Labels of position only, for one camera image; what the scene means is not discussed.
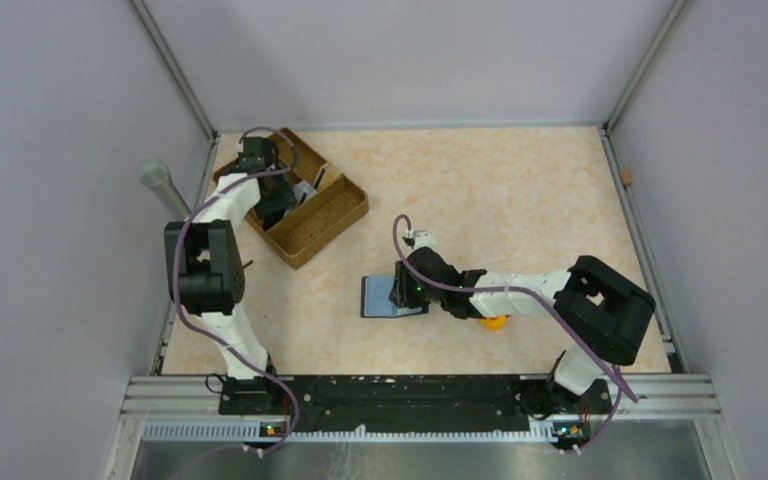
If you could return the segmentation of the navy blue card holder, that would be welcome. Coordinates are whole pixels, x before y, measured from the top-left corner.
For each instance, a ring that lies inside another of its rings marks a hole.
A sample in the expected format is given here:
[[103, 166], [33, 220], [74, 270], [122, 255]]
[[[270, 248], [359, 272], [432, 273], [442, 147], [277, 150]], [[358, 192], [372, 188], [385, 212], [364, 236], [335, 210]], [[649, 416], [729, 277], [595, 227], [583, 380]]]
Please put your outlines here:
[[393, 276], [364, 276], [361, 279], [361, 318], [395, 319], [429, 313], [428, 306], [398, 307], [389, 297], [394, 283]]

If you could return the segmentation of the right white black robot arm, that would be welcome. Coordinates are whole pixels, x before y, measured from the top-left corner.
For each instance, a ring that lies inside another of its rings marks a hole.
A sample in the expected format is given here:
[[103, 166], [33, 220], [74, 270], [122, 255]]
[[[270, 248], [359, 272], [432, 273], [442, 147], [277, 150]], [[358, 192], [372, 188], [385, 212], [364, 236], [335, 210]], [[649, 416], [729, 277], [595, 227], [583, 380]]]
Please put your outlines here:
[[397, 262], [388, 299], [400, 309], [435, 304], [458, 319], [549, 314], [575, 343], [546, 385], [560, 412], [582, 404], [600, 375], [637, 398], [619, 369], [635, 363], [656, 307], [650, 293], [594, 256], [554, 272], [501, 274], [458, 270], [429, 247]]

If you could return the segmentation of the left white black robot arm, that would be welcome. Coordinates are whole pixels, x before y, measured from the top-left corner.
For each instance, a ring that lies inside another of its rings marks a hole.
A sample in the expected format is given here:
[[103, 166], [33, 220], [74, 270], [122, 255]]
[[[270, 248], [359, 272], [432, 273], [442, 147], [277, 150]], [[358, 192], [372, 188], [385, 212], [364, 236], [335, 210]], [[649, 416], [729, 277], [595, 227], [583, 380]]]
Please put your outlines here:
[[289, 162], [280, 160], [275, 141], [245, 132], [237, 144], [236, 163], [219, 173], [214, 192], [164, 230], [169, 293], [177, 318], [217, 346], [227, 377], [247, 381], [243, 401], [262, 414], [274, 410], [280, 390], [289, 388], [269, 371], [270, 356], [247, 318], [245, 267], [235, 233], [262, 200], [260, 182], [280, 178], [299, 160], [294, 142], [274, 133], [289, 147]]

